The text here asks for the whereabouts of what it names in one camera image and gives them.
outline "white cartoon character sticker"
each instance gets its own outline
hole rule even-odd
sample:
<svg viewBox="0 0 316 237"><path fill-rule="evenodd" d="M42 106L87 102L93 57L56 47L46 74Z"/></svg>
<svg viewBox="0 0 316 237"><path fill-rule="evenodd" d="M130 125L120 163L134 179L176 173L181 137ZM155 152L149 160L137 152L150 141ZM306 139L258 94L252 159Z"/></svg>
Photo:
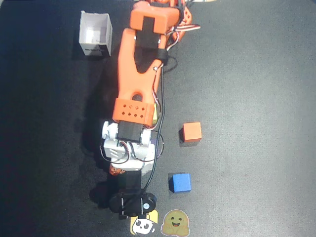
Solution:
<svg viewBox="0 0 316 237"><path fill-rule="evenodd" d="M147 214L146 219L132 217L130 222L130 232L133 235L147 235L155 232L155 224L158 223L158 212L153 210Z"/></svg>

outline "blue cube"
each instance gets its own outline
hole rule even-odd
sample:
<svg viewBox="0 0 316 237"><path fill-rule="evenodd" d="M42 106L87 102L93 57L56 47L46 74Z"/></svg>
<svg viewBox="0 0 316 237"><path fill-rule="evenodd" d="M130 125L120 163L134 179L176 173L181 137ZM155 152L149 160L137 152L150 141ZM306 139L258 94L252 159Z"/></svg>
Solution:
<svg viewBox="0 0 316 237"><path fill-rule="evenodd" d="M172 178L175 193L191 191L190 174L174 174Z"/></svg>

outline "smiley face sticker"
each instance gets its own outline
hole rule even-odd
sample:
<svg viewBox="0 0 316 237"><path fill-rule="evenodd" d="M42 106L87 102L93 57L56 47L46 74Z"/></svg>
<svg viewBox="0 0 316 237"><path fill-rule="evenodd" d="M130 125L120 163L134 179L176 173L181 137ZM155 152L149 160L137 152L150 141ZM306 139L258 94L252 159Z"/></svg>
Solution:
<svg viewBox="0 0 316 237"><path fill-rule="evenodd" d="M189 218L186 213L181 210L168 212L164 217L161 233L165 236L189 236Z"/></svg>

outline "screw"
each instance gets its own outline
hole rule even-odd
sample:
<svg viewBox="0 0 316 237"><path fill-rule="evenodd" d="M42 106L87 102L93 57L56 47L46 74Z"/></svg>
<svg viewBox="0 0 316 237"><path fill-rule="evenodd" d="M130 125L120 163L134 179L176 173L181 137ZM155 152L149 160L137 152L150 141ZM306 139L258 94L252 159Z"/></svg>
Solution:
<svg viewBox="0 0 316 237"><path fill-rule="evenodd" d="M149 204L148 204L148 203L145 203L145 204L143 205L143 208L144 208L144 209L146 209L146 210L148 210L148 209L149 209L149 207L150 207L150 206L149 206Z"/></svg>

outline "robotic arm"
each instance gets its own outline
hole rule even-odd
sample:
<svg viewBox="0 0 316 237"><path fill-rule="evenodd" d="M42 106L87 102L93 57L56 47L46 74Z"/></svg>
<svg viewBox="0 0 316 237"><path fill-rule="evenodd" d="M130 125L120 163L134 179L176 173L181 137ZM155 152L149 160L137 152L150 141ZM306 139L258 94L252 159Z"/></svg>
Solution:
<svg viewBox="0 0 316 237"><path fill-rule="evenodd" d="M139 1L131 12L130 29L123 32L114 122L104 123L100 146L102 157L111 163L110 173L126 173L125 189L110 200L111 211L118 213L120 219L128 216L145 219L156 207L156 197L146 192L156 166L164 116L163 96L161 105L156 93L169 49L185 31L199 29L191 21L184 0ZM155 104L159 111L156 124L153 123ZM156 128L157 138L153 141ZM148 172L150 178L141 188L141 177Z"/></svg>

